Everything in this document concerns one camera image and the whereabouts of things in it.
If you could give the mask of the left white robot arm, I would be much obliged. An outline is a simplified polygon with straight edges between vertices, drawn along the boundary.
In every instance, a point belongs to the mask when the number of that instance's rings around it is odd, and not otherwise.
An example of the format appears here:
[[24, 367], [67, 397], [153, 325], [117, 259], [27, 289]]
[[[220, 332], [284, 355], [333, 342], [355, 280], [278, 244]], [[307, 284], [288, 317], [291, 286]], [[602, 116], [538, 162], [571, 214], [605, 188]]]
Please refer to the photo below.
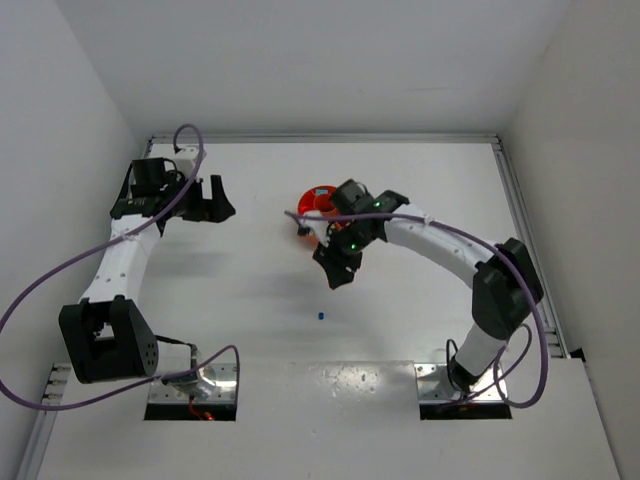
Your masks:
[[158, 368], [158, 339], [137, 305], [151, 253], [172, 218], [222, 223], [236, 212], [222, 179], [210, 178], [211, 198], [192, 176], [194, 147], [168, 158], [130, 163], [110, 210], [110, 244], [90, 286], [65, 305], [59, 326], [76, 378], [82, 384], [149, 378]]

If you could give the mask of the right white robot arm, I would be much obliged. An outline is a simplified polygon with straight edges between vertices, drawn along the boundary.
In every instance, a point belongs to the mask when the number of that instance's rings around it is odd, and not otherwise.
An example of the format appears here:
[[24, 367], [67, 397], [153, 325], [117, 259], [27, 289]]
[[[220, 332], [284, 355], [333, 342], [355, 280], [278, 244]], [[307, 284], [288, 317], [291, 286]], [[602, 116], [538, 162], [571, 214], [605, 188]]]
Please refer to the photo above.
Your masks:
[[354, 180], [340, 185], [329, 201], [335, 215], [309, 210], [298, 232], [316, 237], [313, 258], [330, 288], [351, 283], [364, 249], [379, 240], [434, 262], [471, 289], [473, 325], [447, 366], [452, 387], [469, 392], [544, 296], [527, 247], [515, 238], [483, 246], [437, 227], [407, 197], [392, 190], [372, 196]]

